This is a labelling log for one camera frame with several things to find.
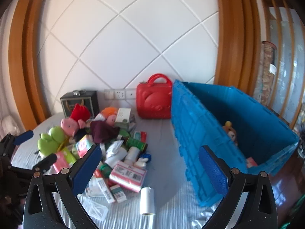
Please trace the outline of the red white toothpaste box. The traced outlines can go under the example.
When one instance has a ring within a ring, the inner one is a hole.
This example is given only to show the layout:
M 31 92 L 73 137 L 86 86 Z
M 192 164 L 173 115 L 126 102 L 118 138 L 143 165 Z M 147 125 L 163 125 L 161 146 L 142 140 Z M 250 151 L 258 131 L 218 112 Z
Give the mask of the red white toothpaste box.
M 96 169 L 94 172 L 94 176 L 96 177 L 97 185 L 100 187 L 107 202 L 109 204 L 114 203 L 115 202 L 114 196 L 112 195 L 110 188 L 108 187 L 105 180 L 103 179 L 102 173 L 98 169 Z

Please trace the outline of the white paper roll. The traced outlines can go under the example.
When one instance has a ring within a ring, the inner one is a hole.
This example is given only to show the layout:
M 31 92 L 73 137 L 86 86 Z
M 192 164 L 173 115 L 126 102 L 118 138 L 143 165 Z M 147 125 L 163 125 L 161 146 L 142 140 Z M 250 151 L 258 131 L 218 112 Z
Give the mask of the white paper roll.
M 154 215 L 156 213 L 154 189 L 151 187 L 144 187 L 141 189 L 140 196 L 140 214 Z
M 125 156 L 124 162 L 128 165 L 133 165 L 135 162 L 137 162 L 140 150 L 137 147 L 130 147 L 128 154 Z

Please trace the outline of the clear plastic box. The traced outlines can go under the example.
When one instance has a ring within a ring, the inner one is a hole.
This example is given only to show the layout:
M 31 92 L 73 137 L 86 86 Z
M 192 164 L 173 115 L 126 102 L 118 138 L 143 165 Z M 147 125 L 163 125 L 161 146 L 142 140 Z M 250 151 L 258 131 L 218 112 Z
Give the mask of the clear plastic box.
M 83 198 L 81 204 L 90 217 L 99 221 L 104 221 L 106 219 L 107 213 L 109 212 L 107 207 L 92 201 L 89 198 Z

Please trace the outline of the green frog plush toy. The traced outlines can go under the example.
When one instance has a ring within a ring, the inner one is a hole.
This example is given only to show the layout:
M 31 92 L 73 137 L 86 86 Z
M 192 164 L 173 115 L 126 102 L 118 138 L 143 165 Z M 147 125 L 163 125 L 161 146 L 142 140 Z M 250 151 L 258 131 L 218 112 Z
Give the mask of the green frog plush toy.
M 52 127 L 48 133 L 41 133 L 37 143 L 40 157 L 57 153 L 67 142 L 68 138 L 60 126 Z

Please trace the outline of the pink green wipes pack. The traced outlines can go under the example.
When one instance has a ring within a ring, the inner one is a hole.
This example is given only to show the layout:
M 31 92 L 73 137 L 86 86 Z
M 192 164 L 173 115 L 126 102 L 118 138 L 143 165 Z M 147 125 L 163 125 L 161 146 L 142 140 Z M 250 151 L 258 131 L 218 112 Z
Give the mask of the pink green wipes pack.
M 56 173 L 64 168 L 71 168 L 76 162 L 76 158 L 67 147 L 56 153 L 57 161 L 53 164 Z

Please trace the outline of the green plastic jar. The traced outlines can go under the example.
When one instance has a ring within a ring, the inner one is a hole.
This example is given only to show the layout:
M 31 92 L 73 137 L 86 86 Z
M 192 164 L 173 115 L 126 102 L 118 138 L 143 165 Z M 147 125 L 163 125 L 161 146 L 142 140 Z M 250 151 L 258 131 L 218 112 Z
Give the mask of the green plastic jar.
M 111 172 L 112 172 L 112 168 L 111 168 L 109 165 L 107 165 L 106 163 L 103 164 L 103 165 L 99 168 L 99 170 L 101 171 L 103 177 L 105 177 L 105 178 L 109 178 L 109 176 L 110 176 L 110 174 L 111 174 Z

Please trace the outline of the pink pig plush toy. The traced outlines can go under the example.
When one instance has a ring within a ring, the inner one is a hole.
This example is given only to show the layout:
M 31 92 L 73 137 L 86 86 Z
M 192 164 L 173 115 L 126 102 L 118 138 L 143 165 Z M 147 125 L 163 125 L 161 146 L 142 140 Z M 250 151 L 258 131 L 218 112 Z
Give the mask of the pink pig plush toy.
M 70 117 L 64 118 L 60 126 L 68 136 L 75 136 L 80 129 L 86 127 L 86 122 L 91 118 L 89 109 L 85 106 L 76 104 Z

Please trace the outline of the white blue wipes pack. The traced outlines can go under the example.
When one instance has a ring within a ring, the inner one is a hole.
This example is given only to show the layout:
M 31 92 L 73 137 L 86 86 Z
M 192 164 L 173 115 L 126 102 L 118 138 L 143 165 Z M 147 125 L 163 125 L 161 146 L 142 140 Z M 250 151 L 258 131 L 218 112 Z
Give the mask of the white blue wipes pack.
M 114 141 L 107 149 L 106 160 L 124 159 L 127 152 L 126 152 L 125 148 L 122 147 L 122 145 L 123 145 L 123 140 Z

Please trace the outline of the white medicine box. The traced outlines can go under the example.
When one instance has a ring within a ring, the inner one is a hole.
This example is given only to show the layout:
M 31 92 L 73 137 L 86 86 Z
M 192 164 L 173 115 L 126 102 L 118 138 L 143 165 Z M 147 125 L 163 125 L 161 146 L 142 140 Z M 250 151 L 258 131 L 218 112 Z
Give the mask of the white medicine box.
M 122 203 L 127 200 L 127 197 L 120 185 L 113 185 L 110 187 L 110 190 L 118 203 Z

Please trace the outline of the black metal box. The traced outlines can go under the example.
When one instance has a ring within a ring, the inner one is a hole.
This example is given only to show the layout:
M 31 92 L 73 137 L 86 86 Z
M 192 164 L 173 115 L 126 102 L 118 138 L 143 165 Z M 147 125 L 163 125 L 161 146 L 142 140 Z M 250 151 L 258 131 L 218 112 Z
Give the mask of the black metal box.
M 99 112 L 97 92 L 95 90 L 74 90 L 60 98 L 65 117 L 69 117 L 76 104 L 85 106 L 94 118 Z

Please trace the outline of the dark green can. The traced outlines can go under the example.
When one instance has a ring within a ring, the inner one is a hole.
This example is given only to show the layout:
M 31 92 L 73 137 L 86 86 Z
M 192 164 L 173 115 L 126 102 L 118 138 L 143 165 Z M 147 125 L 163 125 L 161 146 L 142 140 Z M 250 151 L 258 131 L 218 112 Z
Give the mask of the dark green can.
M 132 137 L 123 137 L 123 141 L 125 146 L 129 149 L 131 147 L 136 147 L 140 150 L 140 152 L 145 152 L 147 149 L 147 144 L 139 141 L 137 139 L 134 139 Z

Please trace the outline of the white green carton box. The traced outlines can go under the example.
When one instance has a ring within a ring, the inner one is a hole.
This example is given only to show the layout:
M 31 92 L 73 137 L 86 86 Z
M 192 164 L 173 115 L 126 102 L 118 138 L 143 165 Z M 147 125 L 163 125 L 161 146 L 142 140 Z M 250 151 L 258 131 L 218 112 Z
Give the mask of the white green carton box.
M 115 120 L 115 126 L 132 131 L 136 126 L 136 120 L 130 108 L 119 108 Z

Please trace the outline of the rolled patterned carpet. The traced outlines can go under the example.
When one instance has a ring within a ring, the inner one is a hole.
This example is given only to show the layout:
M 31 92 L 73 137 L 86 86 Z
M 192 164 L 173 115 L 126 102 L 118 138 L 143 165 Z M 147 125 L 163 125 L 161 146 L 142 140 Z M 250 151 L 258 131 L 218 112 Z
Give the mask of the rolled patterned carpet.
M 258 76 L 254 88 L 253 98 L 263 106 L 268 106 L 271 99 L 277 67 L 277 47 L 270 41 L 261 43 Z

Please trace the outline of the red plastic toy case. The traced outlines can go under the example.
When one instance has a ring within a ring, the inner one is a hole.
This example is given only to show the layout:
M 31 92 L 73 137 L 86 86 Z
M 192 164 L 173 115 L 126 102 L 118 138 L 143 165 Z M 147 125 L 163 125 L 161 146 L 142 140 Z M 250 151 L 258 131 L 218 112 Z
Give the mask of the red plastic toy case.
M 172 81 L 164 74 L 153 74 L 136 87 L 136 110 L 142 119 L 170 119 Z

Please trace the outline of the white wall power sockets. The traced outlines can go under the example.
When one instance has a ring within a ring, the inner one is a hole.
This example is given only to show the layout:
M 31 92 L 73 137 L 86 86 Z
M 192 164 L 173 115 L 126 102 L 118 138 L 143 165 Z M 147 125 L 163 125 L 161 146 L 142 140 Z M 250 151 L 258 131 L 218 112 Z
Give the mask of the white wall power sockets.
M 103 91 L 105 100 L 132 100 L 136 99 L 135 89 L 105 89 Z

